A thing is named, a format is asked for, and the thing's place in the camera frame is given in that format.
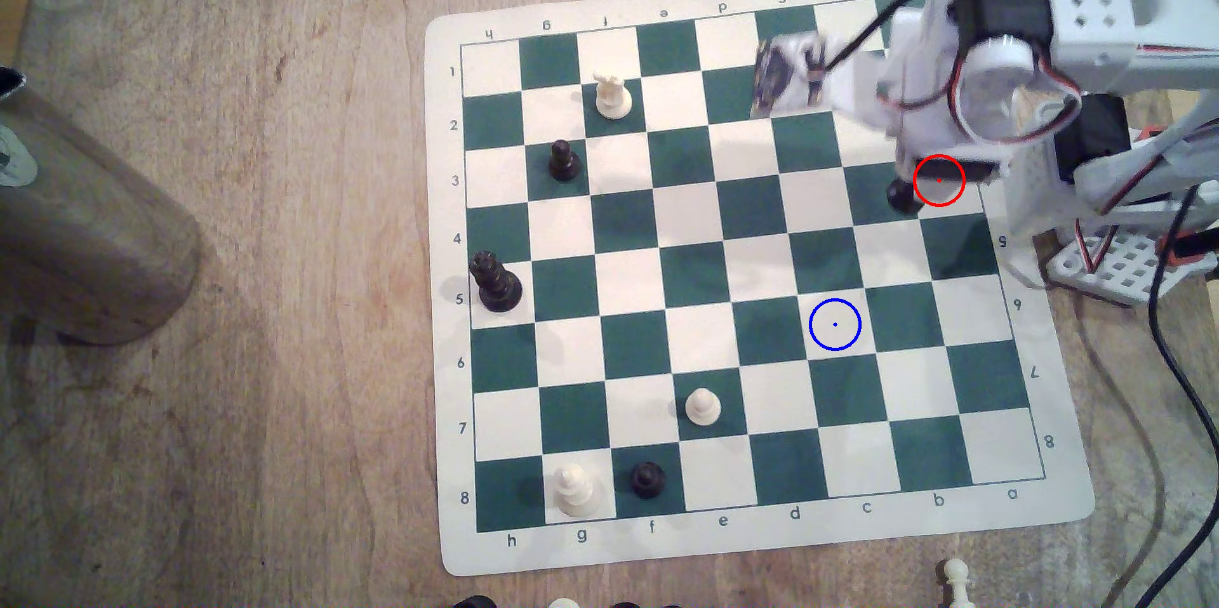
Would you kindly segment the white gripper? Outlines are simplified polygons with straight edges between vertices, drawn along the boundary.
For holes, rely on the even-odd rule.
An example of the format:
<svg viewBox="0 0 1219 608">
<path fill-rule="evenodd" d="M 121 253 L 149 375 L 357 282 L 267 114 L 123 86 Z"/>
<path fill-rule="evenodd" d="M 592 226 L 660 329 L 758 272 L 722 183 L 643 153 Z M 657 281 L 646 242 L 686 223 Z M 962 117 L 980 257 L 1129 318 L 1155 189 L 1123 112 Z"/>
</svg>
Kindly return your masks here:
<svg viewBox="0 0 1219 608">
<path fill-rule="evenodd" d="M 886 133 L 896 175 L 922 195 L 996 180 L 1028 143 L 1012 104 L 1032 87 L 1032 41 L 983 29 L 981 11 L 978 0 L 896 9 L 886 55 L 855 52 L 826 74 L 829 107 Z"/>
</svg>

